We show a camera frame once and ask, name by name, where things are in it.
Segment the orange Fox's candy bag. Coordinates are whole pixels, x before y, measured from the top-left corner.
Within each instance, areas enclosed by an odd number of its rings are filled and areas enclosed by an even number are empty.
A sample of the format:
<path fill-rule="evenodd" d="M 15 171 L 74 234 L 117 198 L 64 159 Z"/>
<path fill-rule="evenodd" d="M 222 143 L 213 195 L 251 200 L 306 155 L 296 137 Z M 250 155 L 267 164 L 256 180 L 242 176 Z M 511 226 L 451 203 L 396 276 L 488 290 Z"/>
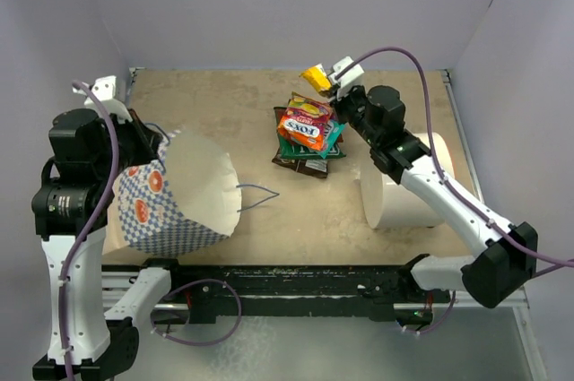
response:
<path fill-rule="evenodd" d="M 293 92 L 277 125 L 277 133 L 292 143 L 321 152 L 326 148 L 332 115 L 333 109 L 327 103 Z"/>

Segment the green Real crisps bag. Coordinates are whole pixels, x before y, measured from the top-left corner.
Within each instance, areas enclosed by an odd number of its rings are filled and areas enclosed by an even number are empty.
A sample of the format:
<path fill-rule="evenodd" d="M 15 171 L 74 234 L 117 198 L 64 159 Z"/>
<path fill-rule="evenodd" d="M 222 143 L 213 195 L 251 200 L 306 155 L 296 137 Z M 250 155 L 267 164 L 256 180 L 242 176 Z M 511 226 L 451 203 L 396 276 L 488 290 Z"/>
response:
<path fill-rule="evenodd" d="M 274 108 L 274 116 L 276 119 L 276 124 L 278 125 L 280 118 L 283 115 L 286 107 L 275 107 Z M 319 152 L 315 152 L 305 146 L 302 146 L 298 143 L 292 143 L 283 137 L 281 137 L 278 133 L 278 140 L 279 140 L 279 151 L 278 155 L 280 155 L 283 159 L 288 160 L 296 160 L 296 159 L 304 159 L 304 160 L 337 160 L 340 158 L 344 158 L 345 154 L 341 151 L 339 147 L 339 143 L 342 139 L 342 134 L 337 139 L 335 145 L 331 149 L 331 151 L 327 154 L 325 159 L 322 159 L 319 155 Z"/>

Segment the teal Fox's candy bag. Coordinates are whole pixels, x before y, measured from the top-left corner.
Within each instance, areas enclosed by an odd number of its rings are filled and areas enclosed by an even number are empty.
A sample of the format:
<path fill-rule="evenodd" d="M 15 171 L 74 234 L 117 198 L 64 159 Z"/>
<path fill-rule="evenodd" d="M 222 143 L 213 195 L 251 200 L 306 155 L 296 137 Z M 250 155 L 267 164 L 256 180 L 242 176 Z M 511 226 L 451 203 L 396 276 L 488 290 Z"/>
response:
<path fill-rule="evenodd" d="M 337 139 L 341 135 L 345 128 L 345 124 L 338 123 L 337 121 L 330 119 L 325 126 L 324 133 L 324 143 L 319 155 L 322 159 L 327 157 L 327 154 L 331 151 L 335 145 Z"/>

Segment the yellow M&M's bag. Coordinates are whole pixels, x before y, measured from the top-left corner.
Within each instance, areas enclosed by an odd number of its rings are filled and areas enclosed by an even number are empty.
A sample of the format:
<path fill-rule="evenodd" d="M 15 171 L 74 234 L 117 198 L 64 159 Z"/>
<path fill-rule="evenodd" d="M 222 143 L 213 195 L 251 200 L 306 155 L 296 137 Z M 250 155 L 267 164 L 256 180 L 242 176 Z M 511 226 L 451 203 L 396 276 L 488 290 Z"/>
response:
<path fill-rule="evenodd" d="M 300 78 L 305 80 L 313 90 L 324 98 L 330 96 L 333 84 L 329 80 L 322 64 L 313 65 L 300 73 Z"/>

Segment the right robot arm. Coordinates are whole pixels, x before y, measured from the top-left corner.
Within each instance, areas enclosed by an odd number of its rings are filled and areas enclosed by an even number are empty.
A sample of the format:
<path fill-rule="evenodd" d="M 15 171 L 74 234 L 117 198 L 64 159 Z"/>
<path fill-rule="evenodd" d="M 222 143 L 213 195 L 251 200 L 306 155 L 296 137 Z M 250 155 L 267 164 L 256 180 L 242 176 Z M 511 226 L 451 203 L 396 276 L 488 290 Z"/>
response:
<path fill-rule="evenodd" d="M 337 117 L 370 147 L 376 168 L 425 202 L 470 251 L 468 257 L 423 254 L 405 264 L 398 282 L 405 299 L 462 290 L 495 308 L 534 276 L 536 230 L 527 222 L 512 224 L 436 165 L 427 144 L 405 128 L 405 105 L 396 89 L 355 85 L 344 95 L 332 88 L 329 95 Z"/>

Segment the brown snack packet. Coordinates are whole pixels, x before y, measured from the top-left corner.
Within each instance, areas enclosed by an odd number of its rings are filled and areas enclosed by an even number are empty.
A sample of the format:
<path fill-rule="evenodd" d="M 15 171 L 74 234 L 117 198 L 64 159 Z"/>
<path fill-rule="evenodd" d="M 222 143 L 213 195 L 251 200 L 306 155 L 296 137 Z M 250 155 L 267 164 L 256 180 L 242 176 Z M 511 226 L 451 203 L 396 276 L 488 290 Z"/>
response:
<path fill-rule="evenodd" d="M 272 158 L 272 163 L 308 177 L 319 179 L 328 177 L 327 160 L 288 160 L 283 159 L 280 155 L 275 155 Z"/>

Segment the blue checkered paper bag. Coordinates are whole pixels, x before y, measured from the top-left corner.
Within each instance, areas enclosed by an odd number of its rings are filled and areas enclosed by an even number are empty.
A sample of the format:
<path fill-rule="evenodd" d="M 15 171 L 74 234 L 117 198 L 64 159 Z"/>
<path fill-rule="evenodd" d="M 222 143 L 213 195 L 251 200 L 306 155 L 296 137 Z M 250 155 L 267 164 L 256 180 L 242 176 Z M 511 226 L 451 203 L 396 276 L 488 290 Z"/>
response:
<path fill-rule="evenodd" d="M 161 134 L 158 157 L 118 174 L 103 244 L 105 264 L 147 259 L 239 264 L 222 255 L 241 216 L 279 192 L 239 180 L 230 155 L 191 130 Z"/>

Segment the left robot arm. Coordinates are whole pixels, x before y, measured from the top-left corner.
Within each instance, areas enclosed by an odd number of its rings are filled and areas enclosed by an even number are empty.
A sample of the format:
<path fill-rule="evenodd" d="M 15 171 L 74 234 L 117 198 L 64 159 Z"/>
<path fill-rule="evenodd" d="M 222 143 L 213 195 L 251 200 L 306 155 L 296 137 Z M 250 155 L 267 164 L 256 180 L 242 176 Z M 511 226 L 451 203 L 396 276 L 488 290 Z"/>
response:
<path fill-rule="evenodd" d="M 162 136 L 128 108 L 105 117 L 90 108 L 58 115 L 53 154 L 31 209 L 48 265 L 51 335 L 32 367 L 35 380 L 111 380 L 139 348 L 138 307 L 105 313 L 102 251 L 118 174 L 159 158 Z"/>

